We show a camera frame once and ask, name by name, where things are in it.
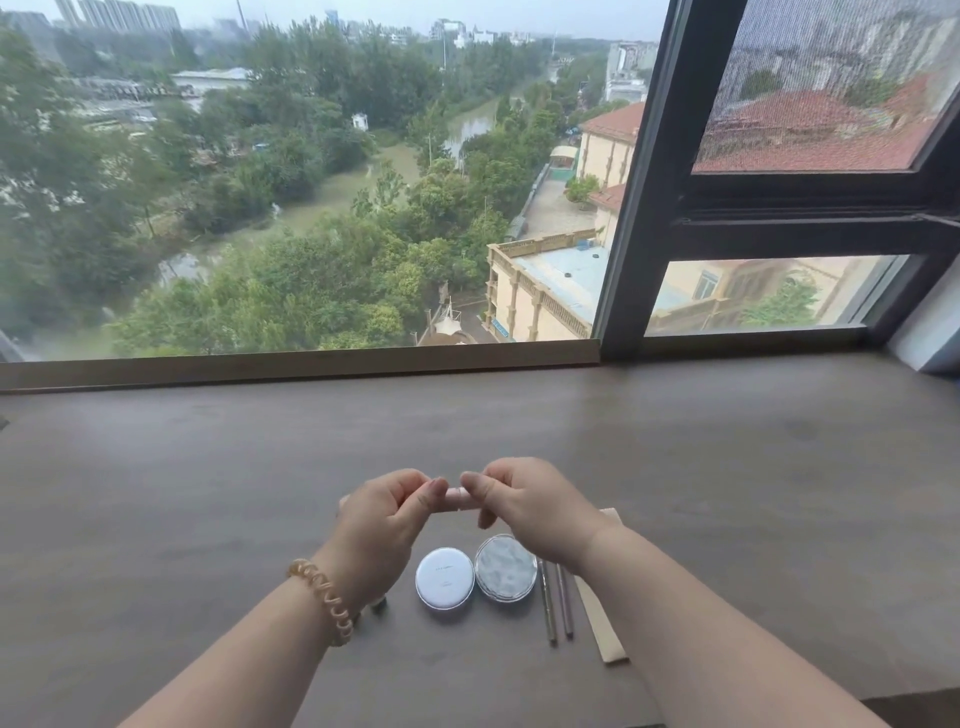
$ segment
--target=sky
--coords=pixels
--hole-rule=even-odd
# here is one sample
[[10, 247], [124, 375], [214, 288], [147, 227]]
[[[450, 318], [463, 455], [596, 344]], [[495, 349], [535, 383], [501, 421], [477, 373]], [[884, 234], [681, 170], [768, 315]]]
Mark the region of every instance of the sky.
[[[608, 0], [592, 4], [583, 0], [350, 0], [338, 7], [336, 0], [240, 0], [248, 20], [263, 20], [286, 26], [311, 14], [322, 16], [336, 9], [342, 20], [368, 19], [382, 25], [409, 25], [426, 33], [440, 17], [461, 20], [469, 29], [497, 32], [559, 33], [576, 37], [610, 40], [660, 40], [667, 0]], [[214, 17], [237, 18], [235, 0], [152, 0], [151, 4], [171, 5], [180, 23], [187, 28], [208, 25]], [[8, 11], [42, 12], [49, 19], [60, 17], [54, 0], [0, 0]], [[80, 12], [77, 0], [74, 7]]]

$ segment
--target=yellow building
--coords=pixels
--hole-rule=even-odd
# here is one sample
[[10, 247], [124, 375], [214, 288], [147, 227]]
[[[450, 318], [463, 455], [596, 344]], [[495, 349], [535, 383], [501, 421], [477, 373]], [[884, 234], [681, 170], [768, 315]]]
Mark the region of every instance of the yellow building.
[[580, 125], [583, 137], [577, 177], [593, 175], [600, 181], [601, 188], [627, 181], [643, 107], [643, 102], [630, 104]]

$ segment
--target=roof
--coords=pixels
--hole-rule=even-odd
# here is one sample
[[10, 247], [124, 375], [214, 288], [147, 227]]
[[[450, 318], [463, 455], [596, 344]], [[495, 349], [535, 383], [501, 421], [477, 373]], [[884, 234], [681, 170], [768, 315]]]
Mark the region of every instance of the roof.
[[586, 133], [633, 144], [640, 133], [640, 122], [643, 120], [645, 106], [646, 104], [640, 101], [623, 109], [601, 114], [585, 121], [580, 125], [580, 129]]
[[863, 111], [847, 106], [826, 91], [777, 91], [732, 109], [717, 121], [766, 129], [817, 129], [865, 120]]
[[623, 193], [626, 189], [626, 184], [607, 187], [607, 189], [602, 189], [599, 192], [592, 192], [590, 194], [590, 201], [603, 209], [619, 212], [620, 207], [623, 205]]
[[220, 79], [222, 81], [246, 81], [250, 77], [246, 68], [211, 68], [208, 71], [181, 71], [170, 75], [172, 79]]
[[745, 149], [699, 161], [694, 172], [851, 172], [909, 169], [933, 127], [932, 120], [895, 131], [864, 133], [809, 144]]
[[930, 74], [914, 76], [887, 99], [882, 107], [890, 113], [907, 116], [924, 116], [929, 107]]
[[600, 246], [582, 251], [559, 248], [511, 258], [531, 278], [549, 288], [567, 308], [589, 322], [596, 316], [609, 260], [610, 251]]
[[561, 144], [559, 147], [554, 147], [553, 151], [550, 153], [550, 157], [570, 157], [571, 159], [577, 156], [577, 148], [569, 147], [565, 144]]

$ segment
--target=bush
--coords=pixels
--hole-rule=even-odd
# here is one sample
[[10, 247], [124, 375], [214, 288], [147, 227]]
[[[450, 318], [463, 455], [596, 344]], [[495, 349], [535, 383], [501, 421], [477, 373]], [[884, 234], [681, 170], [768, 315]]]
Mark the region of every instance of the bush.
[[571, 203], [585, 203], [593, 192], [600, 191], [600, 181], [593, 175], [571, 177], [566, 183], [566, 198]]

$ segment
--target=red tile roof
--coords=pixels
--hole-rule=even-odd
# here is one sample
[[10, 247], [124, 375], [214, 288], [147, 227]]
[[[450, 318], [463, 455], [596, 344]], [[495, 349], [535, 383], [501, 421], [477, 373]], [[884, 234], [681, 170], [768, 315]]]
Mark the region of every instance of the red tile roof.
[[739, 122], [763, 129], [818, 129], [866, 120], [863, 111], [847, 106], [826, 91], [777, 91], [717, 121], [725, 126]]
[[927, 94], [929, 82], [929, 73], [914, 76], [902, 85], [897, 93], [884, 102], [883, 108], [895, 116], [907, 116], [909, 118], [926, 116], [929, 107]]
[[694, 172], [850, 172], [905, 170], [924, 145], [933, 120], [892, 132], [865, 133], [808, 144], [745, 149], [697, 162]]
[[618, 184], [615, 187], [607, 187], [599, 192], [590, 193], [590, 199], [598, 207], [619, 212], [623, 205], [623, 193], [626, 191], [626, 184]]
[[636, 142], [636, 136], [640, 133], [640, 121], [643, 119], [643, 108], [645, 106], [640, 101], [623, 109], [601, 114], [585, 121], [580, 125], [580, 129], [598, 136], [633, 144]]

